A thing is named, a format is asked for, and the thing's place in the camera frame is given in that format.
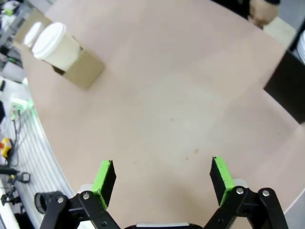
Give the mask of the person's hand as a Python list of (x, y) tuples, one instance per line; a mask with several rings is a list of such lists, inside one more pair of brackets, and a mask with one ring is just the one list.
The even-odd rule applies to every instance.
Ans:
[(259, 28), (263, 28), (277, 16), (278, 8), (278, 4), (272, 4), (266, 0), (251, 0), (249, 2), (248, 21)]

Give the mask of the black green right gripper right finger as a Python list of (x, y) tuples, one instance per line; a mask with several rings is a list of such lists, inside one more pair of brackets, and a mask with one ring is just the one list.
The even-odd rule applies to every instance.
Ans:
[(212, 158), (210, 177), (219, 208), (205, 229), (229, 229), (237, 217), (246, 218), (253, 229), (287, 229), (275, 191), (269, 187), (253, 192), (234, 183), (223, 158)]

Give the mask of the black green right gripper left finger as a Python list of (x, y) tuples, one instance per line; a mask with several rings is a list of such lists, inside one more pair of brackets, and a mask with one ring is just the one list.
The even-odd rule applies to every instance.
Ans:
[(72, 198), (64, 194), (51, 198), (40, 228), (76, 229), (81, 222), (89, 221), (95, 229), (118, 229), (118, 224), (107, 211), (115, 180), (113, 161), (102, 161), (91, 190)]

